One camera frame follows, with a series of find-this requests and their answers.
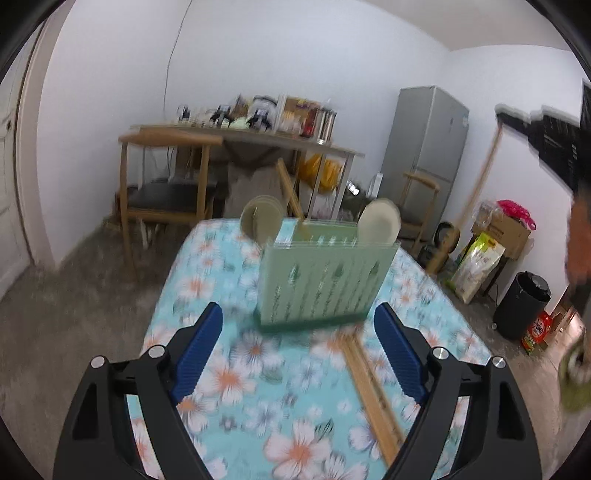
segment green dish rack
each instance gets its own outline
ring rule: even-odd
[[[399,243],[361,244],[355,223],[299,222],[290,243],[267,243],[255,318],[263,332],[365,320]]]

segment table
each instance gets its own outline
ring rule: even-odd
[[[233,158],[240,158],[239,154],[234,150],[232,142],[244,142],[256,145],[266,145],[269,147],[263,155],[258,157],[258,160],[262,160],[267,155],[276,152],[280,148],[286,150],[293,150],[298,153],[319,153],[322,154],[320,160],[320,168],[316,176],[316,182],[312,191],[312,197],[310,199],[310,208],[308,209],[308,215],[311,215],[311,206],[314,205],[314,201],[318,195],[318,189],[320,187],[320,179],[322,177],[322,171],[325,164],[325,155],[332,155],[334,157],[343,158],[345,160],[345,167],[340,178],[339,185],[336,191],[336,199],[333,205],[333,209],[330,214],[330,218],[335,220],[339,213],[341,202],[343,201],[343,195],[345,194],[345,188],[351,167],[353,166],[353,160],[355,157],[363,158],[365,155],[350,150],[348,148],[337,147],[335,145],[320,145],[313,140],[308,140],[300,137],[288,137],[286,135],[278,135],[270,132],[258,132],[250,129],[232,129],[232,128],[214,128],[214,127],[198,127],[186,122],[178,122],[171,124],[154,124],[154,125],[132,125],[131,128],[163,128],[163,127],[175,127],[190,130],[191,132],[203,133],[203,134],[216,134],[224,139],[224,147]]]
[[[277,241],[288,241],[294,225],[286,219]],[[193,395],[177,408],[195,448],[216,480],[380,480],[386,466],[336,347],[336,329],[270,337],[254,329],[259,260],[237,220],[199,223],[178,253],[146,333],[142,351],[168,343],[208,302],[222,307],[214,353]],[[384,301],[432,346],[445,346],[461,360],[485,364],[490,352],[399,249],[363,324],[362,342],[408,434],[418,405],[402,393],[373,328],[374,309]],[[466,409],[467,399],[460,400],[434,478],[452,466]],[[161,478],[136,397],[129,398],[129,411],[146,472]]]

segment metal screw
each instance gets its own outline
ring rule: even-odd
[[[492,358],[492,364],[497,368],[505,368],[507,362],[505,362],[505,359],[501,356],[494,356]]]
[[[104,364],[105,364],[105,357],[102,355],[96,356],[90,361],[90,366],[92,368],[100,368]]]
[[[433,356],[439,360],[445,360],[449,356],[449,352],[442,346],[436,346],[433,349]]]
[[[160,358],[164,355],[164,347],[162,345],[154,345],[148,350],[148,355],[152,358]]]

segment white wall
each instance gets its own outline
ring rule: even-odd
[[[195,0],[171,63],[167,116],[244,95],[326,101],[333,140],[364,152],[352,178],[368,185],[383,162],[401,87],[435,82],[447,49],[357,0]]]
[[[63,25],[37,132],[41,209],[57,265],[111,211],[119,135],[162,120],[166,63],[186,5],[77,0]]]
[[[505,103],[531,112],[547,105],[575,118],[580,116],[582,79],[571,52],[536,46],[490,46],[452,51],[439,85],[470,109],[470,128],[457,178],[444,212],[454,221],[477,180],[496,128],[495,106]],[[500,296],[517,271],[544,277],[552,291],[551,312],[567,287],[564,256],[570,193],[540,168],[527,142],[505,133],[481,199],[512,199],[526,207],[537,223],[534,241],[516,264],[509,263],[499,279]],[[462,232],[460,247],[470,238]]]
[[[77,0],[67,17],[37,135],[40,202],[57,265],[111,211],[118,136],[163,120],[166,64],[187,5]],[[213,107],[239,93],[330,98],[339,111],[334,140],[366,153],[353,176],[367,184],[383,160],[398,90],[433,83],[446,53],[358,0],[194,0],[172,59],[166,116],[181,103]]]

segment person's hand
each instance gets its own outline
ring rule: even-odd
[[[576,197],[570,210],[567,241],[566,275],[572,284],[582,284],[591,277],[591,223],[589,205]]]

